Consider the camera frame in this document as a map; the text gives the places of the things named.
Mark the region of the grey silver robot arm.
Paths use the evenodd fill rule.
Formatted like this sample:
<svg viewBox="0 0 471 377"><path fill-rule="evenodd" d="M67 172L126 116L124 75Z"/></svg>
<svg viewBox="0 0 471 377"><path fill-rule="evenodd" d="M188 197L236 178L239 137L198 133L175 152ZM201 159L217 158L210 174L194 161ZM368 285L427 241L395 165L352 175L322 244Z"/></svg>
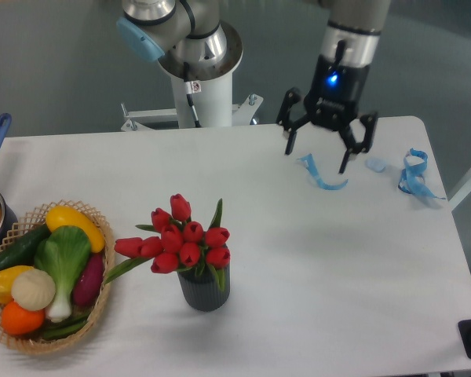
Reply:
<svg viewBox="0 0 471 377"><path fill-rule="evenodd" d="M276 122L291 154L305 124L337 133L345 158L369 152L378 121L359 101L389 10L387 1L324 1L330 10L306 95L289 89ZM216 1L124 1L118 32L142 60L158 62L171 79L182 128L233 124L232 74L243 56L238 32Z"/></svg>

